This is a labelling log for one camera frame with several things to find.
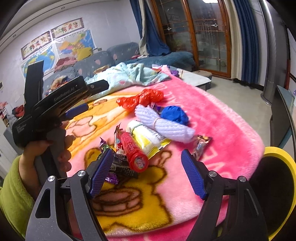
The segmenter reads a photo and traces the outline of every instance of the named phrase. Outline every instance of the green sleeve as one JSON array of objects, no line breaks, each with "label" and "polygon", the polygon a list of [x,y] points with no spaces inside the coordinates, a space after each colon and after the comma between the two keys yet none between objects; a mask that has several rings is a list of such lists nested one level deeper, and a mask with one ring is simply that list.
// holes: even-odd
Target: green sleeve
[{"label": "green sleeve", "polygon": [[20,156],[17,157],[4,179],[0,190],[0,208],[9,223],[25,237],[34,200],[26,191],[19,173]]}]

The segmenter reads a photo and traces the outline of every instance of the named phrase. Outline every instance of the yellow cartoon print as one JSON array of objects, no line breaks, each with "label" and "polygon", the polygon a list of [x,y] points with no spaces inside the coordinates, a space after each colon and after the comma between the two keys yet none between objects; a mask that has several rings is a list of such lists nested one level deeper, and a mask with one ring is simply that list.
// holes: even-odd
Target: yellow cartoon print
[{"label": "yellow cartoon print", "polygon": [[[138,93],[131,93],[124,96],[133,96]],[[123,119],[128,113],[118,104],[116,100],[121,97],[114,93],[104,98],[89,103],[89,110],[74,117],[68,127],[67,135],[74,135],[76,140],[69,148],[72,157],[86,147],[91,141],[96,139],[105,131],[109,130],[118,121]]]},{"label": "yellow cartoon print", "polygon": [[[85,168],[95,161],[99,149],[90,149],[85,155]],[[104,232],[124,227],[135,232],[161,228],[172,222],[171,215],[155,188],[166,177],[163,167],[171,157],[170,151],[157,154],[156,165],[149,166],[138,179],[126,178],[118,185],[105,182],[93,200],[93,209]]]}]

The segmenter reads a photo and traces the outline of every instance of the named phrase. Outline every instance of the poster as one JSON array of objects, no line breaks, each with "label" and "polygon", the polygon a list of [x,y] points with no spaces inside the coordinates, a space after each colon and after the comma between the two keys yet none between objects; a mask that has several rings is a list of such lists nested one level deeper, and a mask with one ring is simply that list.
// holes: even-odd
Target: poster
[{"label": "poster", "polygon": [[55,41],[59,58],[74,56],[77,57],[77,50],[91,47],[95,49],[94,40],[90,30],[83,30],[69,34],[64,38]]},{"label": "poster", "polygon": [[44,75],[52,72],[57,63],[57,58],[55,57],[52,44],[44,49],[33,54],[28,60],[24,61],[21,65],[21,70],[24,78],[27,76],[28,65],[35,63],[37,61],[43,60],[43,73]]},{"label": "poster", "polygon": [[26,59],[33,53],[37,52],[39,49],[42,49],[45,45],[49,44],[52,41],[52,38],[50,36],[50,32],[47,31],[34,40],[32,40],[30,43],[27,43],[24,47],[21,48],[22,52],[22,59]]},{"label": "poster", "polygon": [[78,18],[51,29],[51,33],[53,39],[57,39],[82,28],[84,28],[82,18]]}]

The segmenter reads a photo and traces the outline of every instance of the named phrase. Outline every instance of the ceiling light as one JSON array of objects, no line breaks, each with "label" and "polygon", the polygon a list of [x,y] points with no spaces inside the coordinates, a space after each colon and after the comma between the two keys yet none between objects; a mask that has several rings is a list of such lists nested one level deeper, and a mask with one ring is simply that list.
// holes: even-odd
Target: ceiling light
[{"label": "ceiling light", "polygon": [[204,3],[218,3],[218,0],[203,0]]}]

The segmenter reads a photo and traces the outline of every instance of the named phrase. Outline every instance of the red plastic bag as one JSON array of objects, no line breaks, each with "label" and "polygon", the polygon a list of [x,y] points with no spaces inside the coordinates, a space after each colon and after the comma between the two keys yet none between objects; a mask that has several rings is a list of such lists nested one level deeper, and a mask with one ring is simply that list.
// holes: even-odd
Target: red plastic bag
[{"label": "red plastic bag", "polygon": [[143,91],[136,96],[120,97],[117,99],[117,104],[122,106],[127,111],[134,111],[138,104],[148,106],[150,103],[159,102],[163,99],[163,92],[159,90],[143,89]]}]

